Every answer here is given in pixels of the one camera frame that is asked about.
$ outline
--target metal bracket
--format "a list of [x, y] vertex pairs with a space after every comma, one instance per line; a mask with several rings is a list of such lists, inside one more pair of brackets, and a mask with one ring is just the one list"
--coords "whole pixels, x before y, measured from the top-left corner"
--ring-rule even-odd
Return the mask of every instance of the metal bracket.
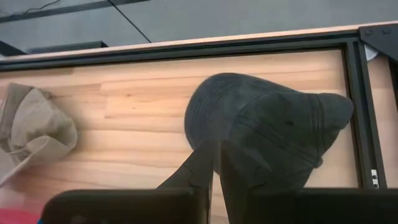
[[398, 62], [398, 24], [360, 27], [359, 38]]

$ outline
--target gray floor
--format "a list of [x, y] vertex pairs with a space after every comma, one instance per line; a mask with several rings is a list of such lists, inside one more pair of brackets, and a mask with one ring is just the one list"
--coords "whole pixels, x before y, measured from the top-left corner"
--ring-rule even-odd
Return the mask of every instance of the gray floor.
[[[51, 1], [0, 0], [0, 11]], [[46, 9], [86, 2], [93, 0], [62, 0]], [[153, 42], [398, 20], [397, 0], [150, 0], [119, 8]], [[110, 46], [146, 42], [112, 7], [2, 23], [0, 40], [21, 50], [96, 40]]]

